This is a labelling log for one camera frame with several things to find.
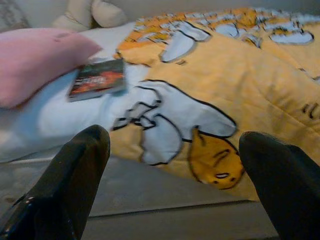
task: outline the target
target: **yellow comforter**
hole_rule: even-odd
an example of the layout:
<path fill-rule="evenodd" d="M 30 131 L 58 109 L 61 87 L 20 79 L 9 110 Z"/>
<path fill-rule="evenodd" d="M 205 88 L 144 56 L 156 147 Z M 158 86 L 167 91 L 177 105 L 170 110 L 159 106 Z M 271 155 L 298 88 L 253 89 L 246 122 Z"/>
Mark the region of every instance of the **yellow comforter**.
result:
<path fill-rule="evenodd" d="M 126 61 L 151 68 L 113 124 L 112 151 L 257 200 L 237 151 L 243 132 L 276 136 L 320 163 L 320 19 L 215 14 L 220 24 L 182 21 L 173 37 L 119 47 Z"/>

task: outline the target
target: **black boot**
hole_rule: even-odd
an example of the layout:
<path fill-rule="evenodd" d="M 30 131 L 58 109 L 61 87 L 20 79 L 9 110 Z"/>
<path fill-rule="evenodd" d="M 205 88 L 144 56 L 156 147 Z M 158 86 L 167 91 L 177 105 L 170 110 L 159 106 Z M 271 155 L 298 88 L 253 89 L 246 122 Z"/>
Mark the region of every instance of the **black boot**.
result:
<path fill-rule="evenodd" d="M 257 132 L 241 136 L 239 154 L 281 239 L 319 240 L 319 166 L 300 148 Z"/>
<path fill-rule="evenodd" d="M 102 127 L 77 134 L 0 220 L 0 240 L 80 240 L 109 155 Z"/>

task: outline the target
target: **pillow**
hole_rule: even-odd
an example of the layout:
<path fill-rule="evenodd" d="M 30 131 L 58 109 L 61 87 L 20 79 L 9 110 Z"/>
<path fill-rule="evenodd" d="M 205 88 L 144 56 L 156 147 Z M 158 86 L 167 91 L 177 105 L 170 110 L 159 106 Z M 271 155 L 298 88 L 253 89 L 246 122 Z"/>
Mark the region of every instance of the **pillow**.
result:
<path fill-rule="evenodd" d="M 27 19 L 14 0 L 0 1 L 0 33 L 28 27 Z"/>
<path fill-rule="evenodd" d="M 124 24 L 127 17 L 119 7 L 105 0 L 70 0 L 66 13 L 52 25 L 82 32 L 92 28 L 93 20 L 101 27 L 112 28 Z"/>
<path fill-rule="evenodd" d="M 95 42 L 68 30 L 27 28 L 0 34 L 0 108 L 23 103 L 99 50 Z"/>

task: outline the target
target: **bed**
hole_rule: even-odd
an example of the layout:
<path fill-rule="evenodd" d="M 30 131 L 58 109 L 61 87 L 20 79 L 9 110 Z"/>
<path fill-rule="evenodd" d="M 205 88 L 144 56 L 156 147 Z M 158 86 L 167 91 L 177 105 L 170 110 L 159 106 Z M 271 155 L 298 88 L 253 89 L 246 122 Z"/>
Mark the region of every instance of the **bed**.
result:
<path fill-rule="evenodd" d="M 111 59 L 134 26 L 135 23 L 130 22 L 81 34 L 104 48 L 94 58 Z M 147 74 L 146 66 L 126 65 L 129 87 L 135 86 Z M 59 99 L 64 99 L 70 87 L 68 83 L 74 76 L 75 72 L 71 72 L 61 77 L 55 85 L 58 93 L 51 86 L 47 92 L 44 89 L 39 98 L 53 104 L 51 107 L 61 107 Z M 109 105 L 101 107 L 110 109 Z M 1 163 L 0 215 L 40 177 L 59 148 L 56 146 L 13 162 Z M 101 179 L 90 216 L 83 239 L 100 239 L 106 234 L 109 239 L 140 239 L 141 236 L 153 239 L 262 239 L 277 236 L 257 202 L 114 155 Z"/>

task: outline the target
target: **stuffed toy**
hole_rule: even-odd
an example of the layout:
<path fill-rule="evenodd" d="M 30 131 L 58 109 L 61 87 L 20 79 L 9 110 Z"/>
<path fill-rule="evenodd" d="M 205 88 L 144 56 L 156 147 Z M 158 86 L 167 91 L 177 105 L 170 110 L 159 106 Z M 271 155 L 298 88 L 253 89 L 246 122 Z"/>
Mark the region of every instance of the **stuffed toy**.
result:
<path fill-rule="evenodd" d="M 126 21 L 124 11 L 106 0 L 69 0 L 67 11 L 58 17 L 52 26 L 82 32 L 95 25 L 111 28 Z"/>

